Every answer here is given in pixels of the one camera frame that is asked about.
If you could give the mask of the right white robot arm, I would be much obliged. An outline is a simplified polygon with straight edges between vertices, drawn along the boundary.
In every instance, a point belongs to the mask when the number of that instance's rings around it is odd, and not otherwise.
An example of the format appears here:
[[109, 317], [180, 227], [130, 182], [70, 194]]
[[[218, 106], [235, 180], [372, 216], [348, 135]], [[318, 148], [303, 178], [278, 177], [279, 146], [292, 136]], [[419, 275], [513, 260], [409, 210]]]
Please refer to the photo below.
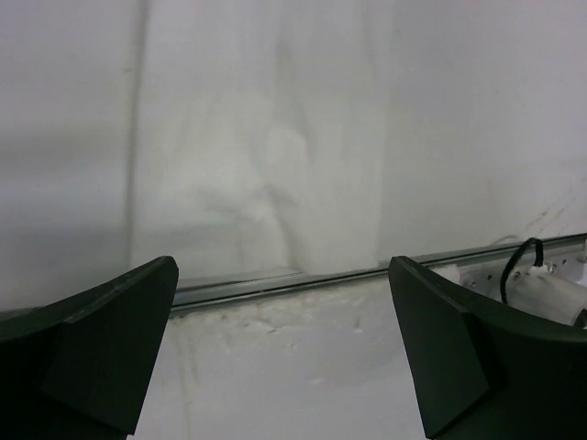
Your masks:
[[586, 329], [586, 287], [540, 269], [517, 269], [506, 283], [510, 306], [563, 325]]

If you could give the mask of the white t shirt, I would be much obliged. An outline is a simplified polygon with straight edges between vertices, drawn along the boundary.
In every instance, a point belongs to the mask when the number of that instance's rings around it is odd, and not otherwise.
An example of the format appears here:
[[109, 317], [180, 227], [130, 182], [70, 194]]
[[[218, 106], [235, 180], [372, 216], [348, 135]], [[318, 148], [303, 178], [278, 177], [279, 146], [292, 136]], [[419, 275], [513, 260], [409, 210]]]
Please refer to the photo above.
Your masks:
[[390, 1], [151, 1], [130, 255], [181, 274], [379, 261]]

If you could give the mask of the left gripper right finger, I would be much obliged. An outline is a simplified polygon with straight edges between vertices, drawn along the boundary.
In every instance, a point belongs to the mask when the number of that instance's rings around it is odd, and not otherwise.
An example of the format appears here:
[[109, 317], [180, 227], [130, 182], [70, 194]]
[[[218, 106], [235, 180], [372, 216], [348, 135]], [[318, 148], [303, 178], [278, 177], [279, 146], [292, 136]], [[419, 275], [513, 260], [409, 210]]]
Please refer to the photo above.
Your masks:
[[583, 439], [586, 333], [518, 311], [408, 257], [393, 306], [428, 439]]

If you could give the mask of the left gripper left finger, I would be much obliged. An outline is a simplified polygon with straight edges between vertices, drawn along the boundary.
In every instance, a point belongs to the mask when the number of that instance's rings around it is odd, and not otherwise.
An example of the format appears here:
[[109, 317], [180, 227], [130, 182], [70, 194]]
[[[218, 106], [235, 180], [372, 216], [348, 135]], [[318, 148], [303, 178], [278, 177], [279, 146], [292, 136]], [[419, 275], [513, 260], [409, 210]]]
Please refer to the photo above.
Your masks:
[[178, 283], [161, 256], [40, 307], [1, 313], [1, 436], [133, 435]]

